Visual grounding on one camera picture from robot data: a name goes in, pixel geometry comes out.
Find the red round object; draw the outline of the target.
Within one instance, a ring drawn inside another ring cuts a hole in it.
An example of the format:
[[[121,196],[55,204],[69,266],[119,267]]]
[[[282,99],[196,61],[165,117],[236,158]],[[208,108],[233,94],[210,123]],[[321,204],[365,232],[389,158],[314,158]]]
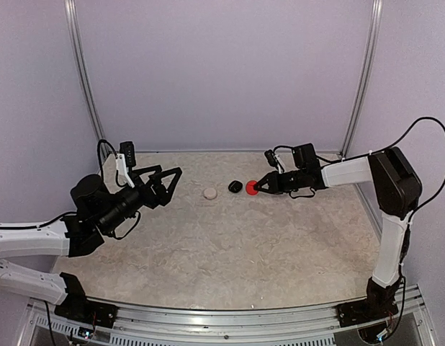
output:
[[[246,193],[248,195],[257,195],[259,192],[255,189],[257,181],[256,180],[250,180],[246,183]]]

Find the black earbud charging case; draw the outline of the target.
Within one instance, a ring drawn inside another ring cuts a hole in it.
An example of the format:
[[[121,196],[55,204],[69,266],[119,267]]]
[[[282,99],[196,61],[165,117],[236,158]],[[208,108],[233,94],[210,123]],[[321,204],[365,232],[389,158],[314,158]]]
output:
[[[228,185],[228,190],[234,194],[239,193],[242,189],[243,189],[243,183],[238,180],[233,180]]]

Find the pink round lid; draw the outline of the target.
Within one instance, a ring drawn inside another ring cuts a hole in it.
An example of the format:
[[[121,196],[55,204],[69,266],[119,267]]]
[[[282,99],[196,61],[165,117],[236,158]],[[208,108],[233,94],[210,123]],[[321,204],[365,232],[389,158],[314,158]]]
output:
[[[217,190],[214,187],[205,188],[203,196],[208,200],[214,200],[217,197]]]

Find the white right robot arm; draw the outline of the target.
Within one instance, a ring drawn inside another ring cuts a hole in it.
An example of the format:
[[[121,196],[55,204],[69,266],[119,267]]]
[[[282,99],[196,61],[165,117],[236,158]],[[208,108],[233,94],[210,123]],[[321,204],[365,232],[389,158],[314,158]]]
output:
[[[311,143],[292,147],[290,151],[296,166],[292,171],[284,169],[275,150],[266,151],[264,156],[273,171],[259,181],[250,182],[250,191],[295,198],[295,193],[303,188],[316,193],[341,185],[371,182],[382,213],[382,236],[360,312],[368,320],[390,313],[403,279],[402,264],[410,245],[411,218],[422,192],[418,175],[396,146],[341,161],[320,158]]]

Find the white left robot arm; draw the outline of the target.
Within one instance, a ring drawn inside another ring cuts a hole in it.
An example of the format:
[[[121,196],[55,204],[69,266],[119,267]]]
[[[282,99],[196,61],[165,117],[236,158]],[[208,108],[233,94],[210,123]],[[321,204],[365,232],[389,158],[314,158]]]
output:
[[[132,180],[111,193],[98,174],[85,176],[71,190],[76,211],[41,224],[0,223],[0,288],[37,298],[66,311],[79,321],[88,319],[93,306],[78,278],[65,272],[50,274],[6,262],[11,257],[51,255],[83,257],[103,245],[105,238],[121,240],[116,229],[140,209],[167,205],[182,175],[179,167],[155,165],[128,172]]]

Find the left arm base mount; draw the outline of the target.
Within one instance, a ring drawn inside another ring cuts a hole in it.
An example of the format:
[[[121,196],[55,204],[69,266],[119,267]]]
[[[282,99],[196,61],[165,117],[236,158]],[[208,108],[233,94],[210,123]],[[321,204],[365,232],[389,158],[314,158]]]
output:
[[[57,316],[72,321],[111,329],[117,317],[118,307],[89,299],[75,299],[65,300],[61,305],[55,307],[54,312]]]

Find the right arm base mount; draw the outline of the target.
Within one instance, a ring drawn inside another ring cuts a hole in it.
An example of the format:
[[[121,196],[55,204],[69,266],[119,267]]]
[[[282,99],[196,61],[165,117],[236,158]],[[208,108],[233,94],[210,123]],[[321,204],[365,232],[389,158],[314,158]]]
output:
[[[361,300],[340,303],[336,306],[336,313],[340,327],[350,327],[397,314],[398,307],[394,298],[384,301],[368,296]]]

